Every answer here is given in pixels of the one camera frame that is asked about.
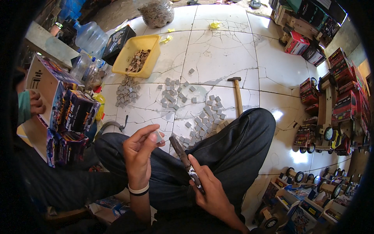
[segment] wristband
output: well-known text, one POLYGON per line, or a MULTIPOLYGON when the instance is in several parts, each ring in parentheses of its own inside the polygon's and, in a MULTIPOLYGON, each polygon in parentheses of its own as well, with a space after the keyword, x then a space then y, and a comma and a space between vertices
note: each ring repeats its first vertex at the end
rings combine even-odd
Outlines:
POLYGON ((143 196, 144 194, 148 193, 148 190, 149 190, 149 182, 148 182, 147 186, 145 186, 144 188, 139 189, 139 190, 131 189, 129 184, 127 184, 127 186, 129 188, 130 194, 133 195, 133 196, 137 196, 137 197, 143 196))

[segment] hammer head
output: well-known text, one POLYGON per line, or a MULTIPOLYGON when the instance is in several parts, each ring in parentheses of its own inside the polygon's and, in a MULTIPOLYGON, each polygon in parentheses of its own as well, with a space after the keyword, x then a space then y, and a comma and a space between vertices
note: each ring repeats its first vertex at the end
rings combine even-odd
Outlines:
POLYGON ((241 77, 232 77, 232 78, 228 79, 227 81, 234 81, 234 80, 241 81, 242 78, 241 77))

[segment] jeans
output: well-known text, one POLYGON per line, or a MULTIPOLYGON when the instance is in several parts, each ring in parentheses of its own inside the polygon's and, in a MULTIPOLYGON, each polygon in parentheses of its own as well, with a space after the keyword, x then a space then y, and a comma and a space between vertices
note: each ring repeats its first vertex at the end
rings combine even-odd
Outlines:
MULTIPOLYGON (((212 170, 221 181, 236 213, 240 213, 244 194, 258 176, 274 131, 275 120, 269 111, 249 109, 218 134, 198 142, 186 153, 192 154, 200 165, 207 165, 212 170)), ((103 166, 124 177, 126 183, 128 179, 122 143, 127 138, 119 133, 107 133, 94 144, 103 166)), ((195 193, 189 180, 180 160, 158 148, 152 152, 149 182, 151 206, 160 211, 195 206, 195 193)))
MULTIPOLYGON (((265 109, 245 111, 218 134, 186 151, 207 165, 221 181, 240 213, 243 196, 258 176, 275 131, 275 120, 265 109)), ((128 136, 104 134, 86 149, 85 158, 98 157, 110 171, 88 172, 51 168, 19 137, 15 156, 30 197, 42 207, 80 209, 86 204, 121 192, 128 184, 122 143, 128 136)), ((195 207, 195 193, 183 163, 155 149, 151 155, 150 204, 158 211, 195 207)))

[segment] plastic bag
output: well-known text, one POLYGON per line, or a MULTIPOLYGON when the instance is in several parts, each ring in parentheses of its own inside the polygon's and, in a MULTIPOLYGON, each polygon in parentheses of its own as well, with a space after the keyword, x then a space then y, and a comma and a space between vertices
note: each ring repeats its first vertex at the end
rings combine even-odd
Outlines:
POLYGON ((145 24, 151 29, 161 28, 174 19, 174 8, 169 0, 133 0, 145 24))

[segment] tool handle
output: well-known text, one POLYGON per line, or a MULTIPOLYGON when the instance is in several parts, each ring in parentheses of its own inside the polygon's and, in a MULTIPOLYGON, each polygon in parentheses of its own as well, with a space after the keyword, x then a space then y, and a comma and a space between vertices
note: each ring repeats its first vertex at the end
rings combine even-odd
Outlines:
POLYGON ((205 195, 205 190, 203 188, 203 185, 201 184, 201 181, 199 179, 199 177, 197 176, 196 172, 195 172, 195 169, 193 168, 192 165, 190 165, 187 169, 187 173, 188 175, 191 177, 191 179, 194 181, 196 187, 198 188, 198 190, 203 194, 205 195))
POLYGON ((234 80, 234 85, 235 85, 237 109, 239 111, 239 115, 241 115, 243 113, 243 104, 242 104, 242 96, 240 94, 239 81, 234 80))

